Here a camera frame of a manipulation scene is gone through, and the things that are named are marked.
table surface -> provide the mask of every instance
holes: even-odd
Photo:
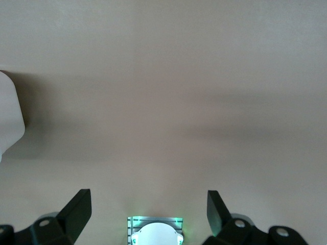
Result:
[[[26,124],[1,224],[90,188],[76,244],[125,245],[142,215],[183,217],[198,245],[212,189],[263,231],[327,243],[326,1],[6,1],[0,22]]]

black plastic mount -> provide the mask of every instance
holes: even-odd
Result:
[[[289,227],[273,226],[265,233],[242,218],[233,218],[215,190],[208,191],[207,218],[213,236],[203,245],[308,245]]]
[[[0,225],[1,245],[72,245],[91,217],[91,192],[81,189],[56,217],[44,217],[14,233]]]

screw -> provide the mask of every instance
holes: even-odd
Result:
[[[45,219],[45,220],[42,220],[40,223],[39,223],[39,226],[46,226],[46,225],[48,225],[50,223],[50,221],[49,220],[47,220],[47,219]]]
[[[283,229],[283,228],[278,228],[276,230],[276,232],[278,233],[279,236],[284,236],[284,237],[287,237],[289,236],[287,230]]]
[[[238,219],[237,221],[235,221],[235,225],[237,227],[240,227],[240,228],[244,228],[245,227],[245,223],[243,221],[241,221],[240,219]]]

white object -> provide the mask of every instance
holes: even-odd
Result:
[[[0,162],[2,154],[24,134],[25,126],[12,80],[0,72]]]
[[[132,245],[181,245],[183,236],[164,223],[151,223],[132,234]]]

green led light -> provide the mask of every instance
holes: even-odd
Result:
[[[177,245],[182,245],[184,238],[182,236],[177,237]]]

